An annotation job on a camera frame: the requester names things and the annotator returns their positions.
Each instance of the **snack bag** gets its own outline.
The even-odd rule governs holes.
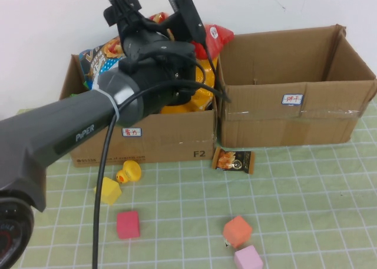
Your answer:
[[[217,57],[224,45],[234,38],[234,33],[222,26],[218,25],[204,25],[207,32],[206,43],[210,52],[211,58]],[[197,59],[207,59],[206,51],[201,44],[193,42],[195,45],[195,53]]]
[[[208,60],[197,60],[198,63],[203,66],[206,73],[205,84],[209,87],[214,87],[214,73],[211,69],[210,63]],[[217,58],[213,60],[213,65],[217,66]],[[199,68],[196,68],[196,81],[203,82],[203,73]],[[171,113],[183,113],[183,112],[194,112],[194,111],[205,111],[208,106],[212,103],[213,93],[200,88],[192,96],[191,100],[183,105],[176,106],[165,106],[162,110],[162,114],[171,114]]]
[[[124,57],[119,36],[108,43],[79,54],[80,65],[84,74],[84,85],[92,89],[98,76],[105,71],[118,66],[118,61]]]
[[[217,147],[212,160],[212,169],[223,171],[244,171],[254,173],[255,153],[253,151],[225,151]]]

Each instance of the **foam block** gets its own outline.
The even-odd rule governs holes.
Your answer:
[[[260,259],[254,246],[246,247],[236,251],[234,254],[234,262],[238,269],[262,269],[263,261]]]
[[[117,233],[121,240],[140,236],[139,215],[136,211],[118,213]]]
[[[113,205],[118,197],[122,194],[119,183],[108,177],[104,177],[102,181],[101,201],[109,205]]]
[[[252,227],[241,216],[237,216],[226,223],[223,235],[232,247],[237,248],[249,240],[252,231]]]

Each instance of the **white wall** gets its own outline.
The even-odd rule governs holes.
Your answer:
[[[139,1],[144,15],[172,12],[167,0]],[[350,43],[377,73],[375,0],[194,2],[204,22],[237,34],[342,24]],[[0,0],[0,119],[58,98],[70,54],[116,35],[102,16],[107,6],[108,0]]]

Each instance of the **chip bag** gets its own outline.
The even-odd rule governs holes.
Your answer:
[[[149,18],[156,23],[162,23],[169,15],[165,12],[150,16]],[[217,57],[224,45],[234,38],[234,33],[222,26],[218,25],[204,25],[207,33],[206,44],[210,52],[211,58]],[[200,60],[208,59],[206,51],[201,44],[193,42],[195,45],[196,58]]]
[[[255,153],[253,151],[225,151],[217,147],[212,160],[212,169],[254,173]]]
[[[104,45],[80,53],[78,59],[85,78],[84,85],[92,89],[93,84],[98,81],[98,76],[117,67],[118,61],[122,58],[124,53],[119,36]]]

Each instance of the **yellow cube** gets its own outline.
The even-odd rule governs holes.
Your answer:
[[[119,184],[108,177],[104,177],[102,181],[101,202],[113,205],[121,194],[122,191]]]

